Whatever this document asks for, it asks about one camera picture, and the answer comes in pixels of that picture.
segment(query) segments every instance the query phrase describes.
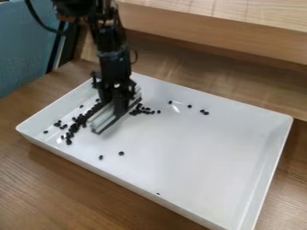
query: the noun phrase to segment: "black bead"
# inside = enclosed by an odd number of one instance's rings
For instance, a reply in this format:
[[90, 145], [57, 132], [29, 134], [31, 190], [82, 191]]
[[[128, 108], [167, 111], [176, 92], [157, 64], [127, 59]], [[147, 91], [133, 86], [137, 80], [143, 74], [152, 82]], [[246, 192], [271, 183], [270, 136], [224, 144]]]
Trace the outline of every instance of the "black bead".
[[73, 144], [73, 142], [72, 142], [72, 140], [71, 140], [71, 139], [67, 139], [67, 140], [66, 140], [66, 144], [67, 144], [68, 146], [70, 146], [70, 145], [72, 145], [72, 144]]

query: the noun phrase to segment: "white tray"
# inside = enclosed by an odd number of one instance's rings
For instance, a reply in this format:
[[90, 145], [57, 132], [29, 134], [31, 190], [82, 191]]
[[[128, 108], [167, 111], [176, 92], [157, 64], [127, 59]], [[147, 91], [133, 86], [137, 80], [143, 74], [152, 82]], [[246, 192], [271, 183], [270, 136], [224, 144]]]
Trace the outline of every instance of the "white tray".
[[151, 77], [132, 78], [142, 88], [143, 104], [161, 114], [127, 114], [100, 136], [82, 128], [67, 146], [60, 138], [66, 130], [53, 124], [59, 119], [69, 124], [93, 106], [97, 94], [89, 80], [17, 130], [32, 143], [202, 226], [253, 229], [293, 119]]

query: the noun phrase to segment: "gray wall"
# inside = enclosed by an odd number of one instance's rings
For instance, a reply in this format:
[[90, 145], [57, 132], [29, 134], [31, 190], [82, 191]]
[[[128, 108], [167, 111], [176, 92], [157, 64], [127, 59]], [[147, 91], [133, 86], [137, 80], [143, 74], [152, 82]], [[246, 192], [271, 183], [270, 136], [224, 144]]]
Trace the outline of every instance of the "gray wall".
[[[58, 21], [50, 0], [31, 0], [41, 20]], [[0, 97], [45, 74], [55, 34], [42, 29], [23, 0], [0, 4]]]

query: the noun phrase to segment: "wooden shelf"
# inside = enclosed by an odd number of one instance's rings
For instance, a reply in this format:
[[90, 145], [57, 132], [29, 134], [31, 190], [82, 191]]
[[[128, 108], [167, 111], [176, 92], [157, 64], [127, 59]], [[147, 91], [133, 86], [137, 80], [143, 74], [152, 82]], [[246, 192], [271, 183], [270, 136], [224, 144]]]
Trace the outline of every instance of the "wooden shelf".
[[126, 28], [307, 64], [304, 0], [119, 0]]

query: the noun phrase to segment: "cable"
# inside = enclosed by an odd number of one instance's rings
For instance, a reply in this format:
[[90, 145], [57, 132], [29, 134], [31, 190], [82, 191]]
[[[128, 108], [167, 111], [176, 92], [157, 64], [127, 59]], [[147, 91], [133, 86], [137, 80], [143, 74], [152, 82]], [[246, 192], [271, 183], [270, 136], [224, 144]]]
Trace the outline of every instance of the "cable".
[[135, 51], [135, 60], [133, 62], [130, 62], [130, 64], [134, 65], [137, 62], [137, 60], [138, 60], [138, 52], [137, 52], [136, 49], [132, 49], [132, 50]]
[[34, 8], [33, 8], [33, 5], [31, 3], [31, 0], [24, 0], [25, 4], [27, 5], [32, 17], [35, 19], [35, 21], [42, 27], [44, 28], [45, 30], [47, 31], [50, 31], [50, 32], [54, 32], [54, 33], [58, 33], [60, 34], [61, 36], [65, 36], [67, 31], [70, 29], [70, 28], [67, 28], [65, 31], [58, 31], [56, 29], [53, 29], [51, 27], [48, 27], [47, 25], [45, 25], [39, 18], [39, 16], [36, 14]]

